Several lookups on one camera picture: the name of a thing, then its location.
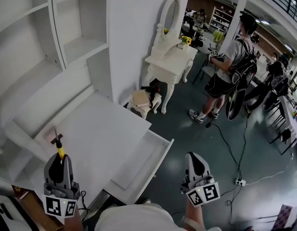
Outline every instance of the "ceiling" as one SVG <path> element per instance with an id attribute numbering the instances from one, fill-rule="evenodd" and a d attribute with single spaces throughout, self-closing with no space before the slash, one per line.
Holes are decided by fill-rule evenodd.
<path id="1" fill-rule="evenodd" d="M 232 6 L 236 6 L 236 4 L 238 3 L 238 0 L 216 0 L 216 1 L 219 1 L 225 4 L 230 4 Z M 261 21 L 265 20 L 270 22 L 269 26 L 265 26 L 263 24 L 261 24 L 261 26 L 267 31 L 269 31 L 271 34 L 273 34 L 283 44 L 286 43 L 290 45 L 295 51 L 297 51 L 297 40 L 288 32 L 288 30 L 285 27 L 283 27 L 278 22 L 278 20 L 273 18 L 265 10 L 251 3 L 250 1 L 247 1 L 245 5 L 245 10 Z"/>

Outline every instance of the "gray floor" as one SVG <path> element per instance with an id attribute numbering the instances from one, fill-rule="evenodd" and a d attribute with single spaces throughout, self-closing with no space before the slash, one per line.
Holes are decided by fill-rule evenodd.
<path id="1" fill-rule="evenodd" d="M 174 221 L 181 225 L 184 215 L 186 197 L 180 194 L 180 182 L 184 178 L 184 156 L 187 152 L 201 155 L 210 166 L 216 181 L 219 182 L 220 192 L 231 190 L 238 177 L 236 167 L 231 159 L 226 144 L 222 140 L 215 126 L 205 128 L 210 120 L 203 124 L 192 121 L 187 112 L 190 108 L 201 110 L 207 95 L 204 86 L 209 78 L 204 76 L 192 85 L 195 75 L 204 61 L 204 54 L 198 53 L 193 67 L 188 75 L 188 82 L 182 81 L 175 85 L 174 93 L 168 103 L 165 115 L 159 112 L 148 114 L 147 120 L 152 123 L 150 130 L 174 143 L 165 160 L 143 193 L 143 197 L 150 198 L 153 203 L 161 205 L 173 216 Z M 166 95 L 166 84 L 156 83 L 162 88 L 162 97 Z M 280 155 L 286 145 L 280 141 L 270 145 L 269 141 L 276 137 L 276 128 L 268 125 L 275 118 L 267 121 L 266 114 L 261 106 L 248 120 L 246 131 L 246 151 L 242 160 L 241 171 L 247 183 L 259 178 L 271 176 L 286 168 L 290 161 L 290 151 Z M 242 109 L 234 121 L 228 121 L 225 111 L 220 112 L 216 123 L 230 146 L 236 158 L 240 157 L 244 145 L 243 132 L 246 124 L 246 112 Z M 226 200 L 232 199 L 233 192 L 221 199 L 203 207 L 206 228 L 218 226 L 223 231 L 234 230 L 230 226 L 230 207 L 225 205 Z M 271 230 L 276 218 L 258 219 L 260 217 L 277 215 L 282 204 L 297 206 L 297 157 L 295 157 L 285 173 L 261 182 L 243 187 L 233 204 L 232 223 L 237 230 L 250 224 L 256 224 L 256 230 Z"/>

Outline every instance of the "open drawer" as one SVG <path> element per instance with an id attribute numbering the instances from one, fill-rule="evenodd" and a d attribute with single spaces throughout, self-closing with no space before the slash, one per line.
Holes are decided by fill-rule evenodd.
<path id="1" fill-rule="evenodd" d="M 172 143 L 148 130 L 134 153 L 104 188 L 127 205 L 134 204 L 167 155 Z"/>

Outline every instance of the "white cabinet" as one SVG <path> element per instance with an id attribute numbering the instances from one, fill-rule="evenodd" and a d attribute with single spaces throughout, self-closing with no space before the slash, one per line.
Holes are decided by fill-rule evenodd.
<path id="1" fill-rule="evenodd" d="M 108 7 L 109 0 L 0 0 L 0 179 L 42 194 L 45 163 L 56 153 L 45 140 L 53 126 L 87 205 L 143 148 L 152 153 L 126 191 L 109 191 L 131 203 L 154 175 L 171 143 L 113 103 Z"/>

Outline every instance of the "oval mirror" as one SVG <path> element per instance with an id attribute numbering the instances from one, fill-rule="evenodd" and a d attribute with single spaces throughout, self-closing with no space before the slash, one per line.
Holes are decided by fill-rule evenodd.
<path id="1" fill-rule="evenodd" d="M 164 29 L 174 31 L 177 25 L 178 16 L 180 12 L 181 0 L 167 0 L 160 18 L 160 24 L 163 25 Z"/>

